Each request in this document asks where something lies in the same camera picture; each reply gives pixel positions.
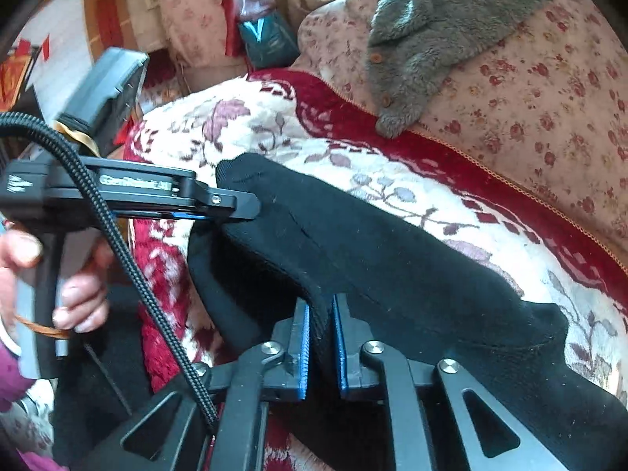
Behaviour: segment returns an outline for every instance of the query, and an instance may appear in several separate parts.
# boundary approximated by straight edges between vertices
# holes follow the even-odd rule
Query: finger
[[[92,258],[96,266],[107,270],[114,261],[114,254],[104,237],[97,240],[93,248]]]
[[[103,289],[103,275],[93,262],[65,282],[61,299],[65,308],[71,309],[96,297]]]
[[[11,268],[0,267],[0,316],[5,325],[13,321],[16,295],[15,273]]]
[[[89,333],[90,331],[98,329],[106,321],[109,315],[109,302],[105,299],[90,315],[80,324],[78,324],[74,330],[77,333]]]
[[[33,267],[39,261],[42,251],[42,243],[37,237],[21,230],[9,230],[0,236],[0,267],[11,270]]]
[[[106,292],[98,292],[72,308],[60,307],[52,314],[52,322],[58,329],[72,329],[84,322],[101,304],[105,302]]]

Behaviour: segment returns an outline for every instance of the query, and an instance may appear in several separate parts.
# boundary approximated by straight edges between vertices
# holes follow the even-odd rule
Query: metal screw
[[[377,340],[367,341],[364,344],[364,350],[369,354],[382,354],[384,352],[384,344]]]
[[[197,371],[197,374],[199,374],[199,377],[203,377],[208,368],[208,366],[205,365],[205,363],[194,363],[192,366]]]
[[[441,360],[438,366],[445,374],[456,374],[460,370],[460,363],[449,358]]]
[[[276,341],[266,341],[262,344],[262,352],[274,356],[281,352],[281,344]]]

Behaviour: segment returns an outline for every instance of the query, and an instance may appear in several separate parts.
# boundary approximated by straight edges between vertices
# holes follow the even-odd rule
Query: teal bag
[[[299,56],[296,36],[286,20],[274,12],[238,23],[246,55],[255,69],[288,67]]]

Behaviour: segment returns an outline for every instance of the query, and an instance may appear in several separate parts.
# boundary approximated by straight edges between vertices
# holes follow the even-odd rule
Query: bed
[[[299,29],[301,57],[152,111],[125,159],[195,170],[261,153],[362,198],[498,272],[570,323],[567,364],[626,405],[626,52],[590,0],[553,0],[460,65],[421,121],[374,131],[363,69],[376,0],[337,0]],[[130,225],[134,257],[190,358],[228,360],[186,268],[189,221]],[[144,311],[154,389],[177,367]],[[271,417],[268,470],[326,466]]]

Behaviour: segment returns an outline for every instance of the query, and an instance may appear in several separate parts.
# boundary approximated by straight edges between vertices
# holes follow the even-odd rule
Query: gray fleece garment
[[[508,36],[548,0],[380,0],[367,72],[377,131],[393,138],[419,120],[451,68]]]

